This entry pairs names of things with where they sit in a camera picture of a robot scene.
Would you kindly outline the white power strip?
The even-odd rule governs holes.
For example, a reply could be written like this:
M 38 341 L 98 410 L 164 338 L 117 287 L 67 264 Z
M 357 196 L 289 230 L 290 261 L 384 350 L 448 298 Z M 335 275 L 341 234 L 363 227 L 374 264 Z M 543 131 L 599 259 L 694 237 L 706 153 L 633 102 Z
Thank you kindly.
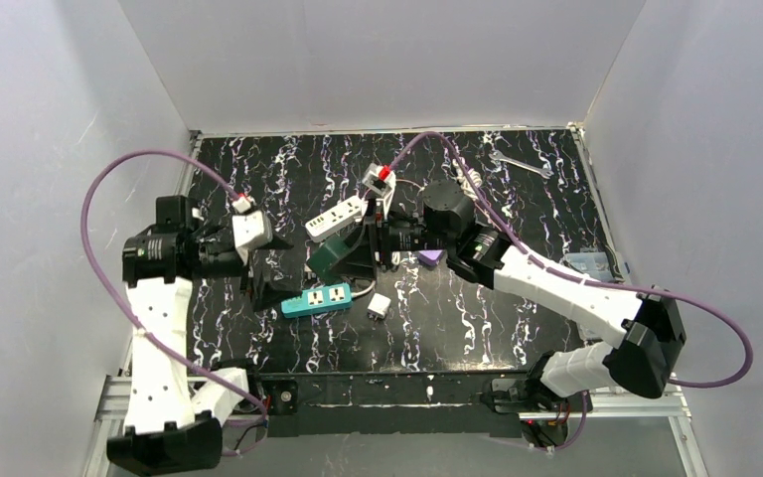
M 366 204 L 366 200 L 358 195 L 339 202 L 305 224 L 307 235 L 314 242 L 325 240 L 354 224 L 363 215 Z

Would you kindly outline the green dragon socket cube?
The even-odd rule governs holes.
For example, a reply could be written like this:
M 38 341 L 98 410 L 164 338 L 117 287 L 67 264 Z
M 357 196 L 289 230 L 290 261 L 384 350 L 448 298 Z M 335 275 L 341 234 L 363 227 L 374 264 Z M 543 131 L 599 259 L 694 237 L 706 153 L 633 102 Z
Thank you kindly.
M 351 270 L 345 270 L 340 262 L 352 251 L 354 239 L 332 236 L 320 244 L 308 260 L 307 266 L 326 284 L 335 284 L 342 279 L 354 279 L 357 276 Z

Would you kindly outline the teal power strip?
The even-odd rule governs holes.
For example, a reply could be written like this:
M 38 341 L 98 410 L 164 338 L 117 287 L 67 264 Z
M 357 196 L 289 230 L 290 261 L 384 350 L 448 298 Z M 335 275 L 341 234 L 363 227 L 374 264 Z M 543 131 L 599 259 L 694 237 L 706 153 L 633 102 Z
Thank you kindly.
M 352 292 L 348 284 L 307 289 L 298 297 L 283 301 L 280 311 L 284 318 L 301 318 L 351 308 Z

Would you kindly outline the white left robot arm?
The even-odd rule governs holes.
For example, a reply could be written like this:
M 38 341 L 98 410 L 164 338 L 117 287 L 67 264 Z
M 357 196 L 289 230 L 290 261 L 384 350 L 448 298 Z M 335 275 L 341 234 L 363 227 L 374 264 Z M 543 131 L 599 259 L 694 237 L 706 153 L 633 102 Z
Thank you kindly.
M 202 217 L 183 195 L 155 204 L 155 222 L 129 238 L 122 250 L 124 309 L 133 323 L 130 398 L 122 433 L 106 441 L 109 461 L 138 476 L 216 467 L 223 456 L 223 426 L 248 401 L 265 411 L 260 390 L 245 365 L 203 372 L 190 390 L 195 366 L 185 357 L 189 302 L 198 279 L 239 278 L 254 310 L 298 296 L 273 285 L 250 265 L 259 250 L 289 249 L 253 199 L 232 202 L 225 228 Z M 214 239 L 222 231 L 226 239 Z

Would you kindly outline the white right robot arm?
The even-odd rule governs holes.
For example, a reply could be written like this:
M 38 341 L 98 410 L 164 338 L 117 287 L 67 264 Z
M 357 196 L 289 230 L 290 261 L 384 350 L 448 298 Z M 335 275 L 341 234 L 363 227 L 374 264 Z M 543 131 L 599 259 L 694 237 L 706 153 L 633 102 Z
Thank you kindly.
M 525 379 L 495 398 L 549 408 L 582 392 L 620 387 L 660 398 L 686 343 L 675 299 L 660 291 L 625 290 L 590 278 L 512 241 L 509 232 L 476 218 L 474 201 L 450 181 L 435 181 L 416 217 L 379 214 L 370 206 L 346 239 L 329 238 L 330 263 L 319 274 L 373 279 L 400 251 L 443 249 L 457 276 L 519 296 L 591 329 L 599 343 L 546 352 Z

